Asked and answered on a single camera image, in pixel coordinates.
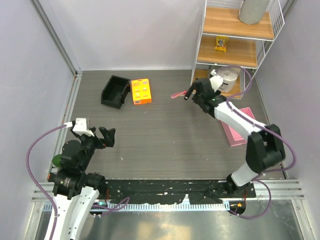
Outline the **pink strap keyring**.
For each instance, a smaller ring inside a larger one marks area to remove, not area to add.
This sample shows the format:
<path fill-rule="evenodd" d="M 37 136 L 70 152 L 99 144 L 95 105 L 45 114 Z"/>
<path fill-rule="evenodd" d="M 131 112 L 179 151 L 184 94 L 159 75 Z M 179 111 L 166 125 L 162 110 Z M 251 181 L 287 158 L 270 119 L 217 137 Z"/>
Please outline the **pink strap keyring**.
<path fill-rule="evenodd" d="M 186 90 L 185 90 L 185 91 L 181 91 L 181 92 L 177 92 L 177 93 L 172 94 L 172 95 L 170 96 L 170 98 L 171 98 L 171 99 L 176 99 L 176 98 L 178 98 L 178 97 L 183 97 L 183 96 L 186 95 L 186 93 L 187 93 Z"/>

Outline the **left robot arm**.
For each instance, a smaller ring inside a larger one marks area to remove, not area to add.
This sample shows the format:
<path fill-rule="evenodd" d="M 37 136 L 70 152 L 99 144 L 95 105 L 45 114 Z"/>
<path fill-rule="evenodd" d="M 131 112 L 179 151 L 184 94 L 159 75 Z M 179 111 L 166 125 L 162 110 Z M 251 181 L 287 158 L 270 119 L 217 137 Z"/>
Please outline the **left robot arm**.
<path fill-rule="evenodd" d="M 46 240 L 78 240 L 93 203 L 107 193 L 105 177 L 86 169 L 96 149 L 114 146 L 116 130 L 100 127 L 101 138 L 95 131 L 94 127 L 85 133 L 72 129 L 76 139 L 63 145 L 60 168 L 53 178 L 56 209 L 51 212 Z"/>

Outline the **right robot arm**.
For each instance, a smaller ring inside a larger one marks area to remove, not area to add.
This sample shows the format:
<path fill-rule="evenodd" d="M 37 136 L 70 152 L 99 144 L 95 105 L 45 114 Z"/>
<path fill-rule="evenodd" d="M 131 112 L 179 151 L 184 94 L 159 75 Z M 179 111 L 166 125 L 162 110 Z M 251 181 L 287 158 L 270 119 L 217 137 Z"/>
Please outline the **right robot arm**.
<path fill-rule="evenodd" d="M 195 80 L 184 95 L 197 104 L 204 113 L 225 123 L 246 140 L 244 163 L 226 178 L 226 192 L 238 197 L 248 183 L 265 170 L 282 162 L 285 157 L 280 128 L 275 124 L 265 125 L 236 108 L 221 95 L 218 84 L 221 77 L 199 78 Z"/>

